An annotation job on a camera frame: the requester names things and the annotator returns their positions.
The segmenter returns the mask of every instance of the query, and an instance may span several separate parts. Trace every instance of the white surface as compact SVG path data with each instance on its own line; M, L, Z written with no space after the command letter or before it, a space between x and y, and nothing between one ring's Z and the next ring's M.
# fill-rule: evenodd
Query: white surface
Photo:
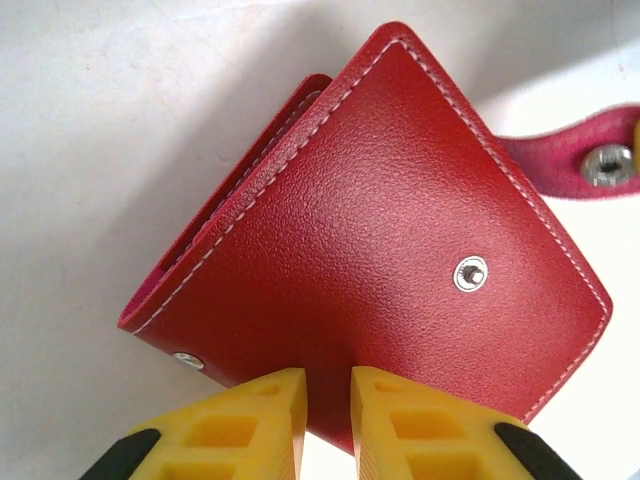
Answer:
M79 477L216 390L116 329L129 296L303 76L411 25L498 133L640 101L637 0L1 0L0 477ZM640 197L550 200L615 302L534 421L585 480L640 466ZM303 479L355 478L307 436Z

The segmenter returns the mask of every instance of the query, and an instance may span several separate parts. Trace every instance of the red leather wallet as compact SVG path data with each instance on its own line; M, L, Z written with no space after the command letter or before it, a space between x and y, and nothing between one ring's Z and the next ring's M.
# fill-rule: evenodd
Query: red leather wallet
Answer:
M588 142L628 140L640 111L616 115ZM335 80L299 87L119 326L224 385L304 367L310 429L346 450L354 365L528 421L612 306L502 143L558 170L586 148L500 141L415 34L387 24ZM480 262L475 280L464 259Z

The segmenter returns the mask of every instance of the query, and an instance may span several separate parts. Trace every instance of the pink leather strap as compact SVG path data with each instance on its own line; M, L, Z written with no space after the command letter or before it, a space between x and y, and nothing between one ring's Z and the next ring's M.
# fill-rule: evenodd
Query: pink leather strap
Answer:
M530 138L499 138L542 195L589 199L640 192L640 176L613 188L594 187L580 173L594 148L616 143L631 147L640 105L613 107L562 130Z

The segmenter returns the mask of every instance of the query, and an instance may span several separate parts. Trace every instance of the metal rivet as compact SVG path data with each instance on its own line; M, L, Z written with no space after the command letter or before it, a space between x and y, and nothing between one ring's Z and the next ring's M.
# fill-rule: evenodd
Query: metal rivet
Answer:
M591 150L581 170L587 182L596 187L617 187L636 175L631 149L615 144Z
M453 272L453 283L463 292L475 292L487 281L489 267L484 258L467 257L462 260Z
M184 363L188 367L194 368L196 370L202 370L204 368L204 362L198 357L189 353L176 352L172 355L172 357Z

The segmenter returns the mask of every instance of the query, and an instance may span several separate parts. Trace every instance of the wallet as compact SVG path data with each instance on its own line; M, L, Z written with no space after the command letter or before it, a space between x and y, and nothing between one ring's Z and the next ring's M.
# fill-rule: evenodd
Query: wallet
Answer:
M306 369L309 429L347 451L355 365L528 422L612 312L540 193L640 190L579 166L639 118L499 139L407 26L383 25L336 79L302 83L119 327L226 386Z

